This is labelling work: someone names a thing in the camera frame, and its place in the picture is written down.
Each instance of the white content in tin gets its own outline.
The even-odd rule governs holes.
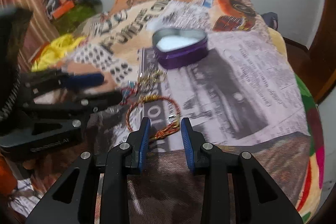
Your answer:
[[[177,50],[179,48],[184,48],[195,44],[199,41],[199,39],[194,37],[181,37],[179,35],[168,35],[166,37],[162,37],[159,42],[156,44],[156,47],[161,52],[170,52],[173,50]]]

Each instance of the purple heart-shaped container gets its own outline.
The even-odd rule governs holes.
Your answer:
[[[176,50],[162,52],[157,47],[158,42],[163,37],[171,35],[196,38],[197,42]],[[157,61],[165,69],[181,68],[195,63],[208,55],[208,36],[203,30],[164,28],[153,34],[152,45]]]

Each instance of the red and gold thread bracelet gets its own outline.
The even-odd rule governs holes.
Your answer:
[[[150,136],[150,142],[160,140],[160,139],[164,139],[167,136],[169,136],[171,134],[174,134],[174,133],[176,133],[180,130],[181,111],[180,111],[179,105],[173,99],[171,99],[169,97],[161,96],[161,95],[157,95],[157,94],[152,94],[152,95],[147,95],[147,96],[140,97],[137,102],[134,102],[133,104],[131,104],[131,106],[129,107],[129,109],[127,111],[127,114],[126,114],[126,126],[127,126],[128,130],[130,132],[132,132],[133,129],[132,129],[131,124],[129,122],[129,116],[130,116],[132,110],[140,104],[144,104],[144,103],[152,102],[152,101],[157,101],[157,100],[166,100],[175,107],[176,120],[171,122],[164,129],[161,129],[157,133],[155,133],[154,135]]]

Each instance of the brown floor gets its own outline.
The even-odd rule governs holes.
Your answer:
[[[330,76],[329,69],[321,62],[312,61],[303,49],[286,43],[289,64],[306,84],[313,97]]]

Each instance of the metal rivet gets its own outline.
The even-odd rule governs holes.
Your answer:
[[[128,143],[121,143],[121,144],[119,145],[119,147],[120,147],[120,149],[125,150],[125,149],[128,149],[128,148],[129,148],[129,144],[128,144]]]
[[[203,148],[204,148],[205,150],[210,150],[210,149],[213,148],[213,145],[212,145],[211,143],[204,143],[204,144],[203,144]]]
[[[74,127],[80,127],[81,126],[81,121],[80,120],[73,120],[72,121],[72,125],[74,126]]]
[[[81,153],[81,158],[83,160],[86,160],[87,158],[89,158],[91,156],[90,152],[83,152]]]
[[[88,99],[83,99],[83,100],[81,100],[81,104],[82,104],[82,106],[87,106],[89,104],[89,100]]]
[[[243,152],[242,154],[241,154],[241,156],[243,157],[243,158],[245,158],[245,159],[250,159],[251,158],[251,153],[249,153],[249,152]]]

